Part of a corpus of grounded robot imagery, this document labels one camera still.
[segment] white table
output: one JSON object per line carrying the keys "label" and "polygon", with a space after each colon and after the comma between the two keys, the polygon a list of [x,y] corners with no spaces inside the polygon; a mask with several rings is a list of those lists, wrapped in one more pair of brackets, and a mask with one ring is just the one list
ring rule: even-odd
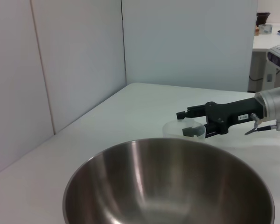
{"label": "white table", "polygon": [[277,35],[280,30],[280,23],[270,23],[273,25],[272,34],[254,36],[253,51],[266,52],[268,49],[280,45],[280,36]]}
{"label": "white table", "polygon": [[[280,23],[271,24],[273,25],[272,34],[254,36],[253,52],[266,52],[268,49],[280,45],[280,35],[277,35],[278,30],[280,30]],[[276,68],[266,62],[265,64],[260,64],[259,66],[266,67],[263,74],[264,80],[262,82],[262,90],[274,88],[276,81]]]}
{"label": "white table", "polygon": [[[0,173],[0,224],[64,224],[62,199],[72,174],[115,144],[161,137],[176,112],[208,101],[228,103],[251,93],[131,84]],[[205,123],[204,118],[197,121]],[[280,133],[244,136],[252,122],[207,139],[250,164],[270,188],[280,224]]]}

